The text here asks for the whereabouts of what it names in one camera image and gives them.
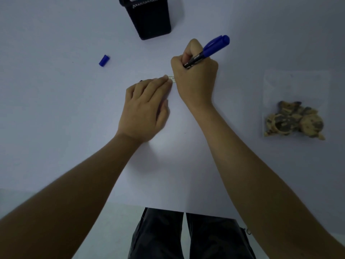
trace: person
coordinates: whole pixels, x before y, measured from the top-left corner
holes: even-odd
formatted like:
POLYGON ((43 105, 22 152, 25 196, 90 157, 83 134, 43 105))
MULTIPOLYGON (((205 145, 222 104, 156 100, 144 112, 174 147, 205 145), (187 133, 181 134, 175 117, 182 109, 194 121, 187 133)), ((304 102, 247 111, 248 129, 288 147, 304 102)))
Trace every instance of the person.
MULTIPOLYGON (((345 248, 294 192, 231 130, 212 104, 218 64, 193 39, 173 57, 179 95, 203 131, 224 186, 270 258, 345 258, 345 248)), ((168 118, 167 76, 129 87, 117 133, 103 148, 15 208, 0 221, 0 258, 72 258, 100 214, 121 171, 168 118)), ((183 258, 183 213, 145 209, 129 253, 136 258, 183 258)), ((187 215, 190 258, 255 258, 235 220, 187 215)))

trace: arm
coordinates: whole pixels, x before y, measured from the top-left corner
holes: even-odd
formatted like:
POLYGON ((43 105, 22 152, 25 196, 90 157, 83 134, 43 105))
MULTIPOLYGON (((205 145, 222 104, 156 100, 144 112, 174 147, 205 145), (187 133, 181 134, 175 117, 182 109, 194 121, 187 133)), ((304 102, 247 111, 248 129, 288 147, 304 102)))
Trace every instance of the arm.
POLYGON ((177 88, 206 137, 233 204, 255 239, 272 259, 345 258, 345 248, 213 107, 217 62, 208 58, 184 69, 183 64, 200 51, 200 43, 192 40, 183 56, 171 60, 177 88))
POLYGON ((162 77, 127 89, 115 137, 0 221, 0 258, 73 257, 128 160, 163 128, 170 87, 162 77))

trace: person's right arm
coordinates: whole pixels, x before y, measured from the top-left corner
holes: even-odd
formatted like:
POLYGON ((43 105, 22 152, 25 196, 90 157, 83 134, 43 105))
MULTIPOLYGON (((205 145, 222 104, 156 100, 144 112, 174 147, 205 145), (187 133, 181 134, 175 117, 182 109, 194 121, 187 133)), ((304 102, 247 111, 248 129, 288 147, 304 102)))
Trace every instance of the person's right arm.
POLYGON ((202 51, 193 39, 171 60, 179 94, 202 129, 225 188, 270 258, 345 258, 345 248, 295 193, 232 131, 211 100, 218 64, 210 58, 185 69, 202 51))

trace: dark pants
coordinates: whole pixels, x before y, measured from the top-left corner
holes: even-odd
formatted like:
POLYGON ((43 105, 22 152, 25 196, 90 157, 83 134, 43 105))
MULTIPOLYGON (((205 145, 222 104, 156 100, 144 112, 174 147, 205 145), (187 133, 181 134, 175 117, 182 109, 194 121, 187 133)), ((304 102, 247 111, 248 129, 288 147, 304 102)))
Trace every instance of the dark pants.
MULTIPOLYGON (((145 208, 133 234, 128 259, 183 259, 183 213, 145 208)), ((236 220, 187 213, 190 259, 255 259, 236 220)))

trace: hand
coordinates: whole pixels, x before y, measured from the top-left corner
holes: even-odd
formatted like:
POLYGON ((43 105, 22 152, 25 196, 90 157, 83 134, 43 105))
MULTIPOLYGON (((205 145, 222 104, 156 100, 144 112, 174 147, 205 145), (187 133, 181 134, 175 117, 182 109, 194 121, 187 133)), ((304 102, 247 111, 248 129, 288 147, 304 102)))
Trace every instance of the hand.
POLYGON ((188 70, 183 67, 193 56, 202 51, 203 47, 199 41, 192 39, 183 55, 171 59, 178 93, 191 112, 212 106, 211 98, 218 63, 211 58, 206 58, 188 70))
POLYGON ((140 143, 151 140, 168 119, 168 100, 161 101, 171 85, 165 75, 129 87, 116 135, 127 135, 140 143))

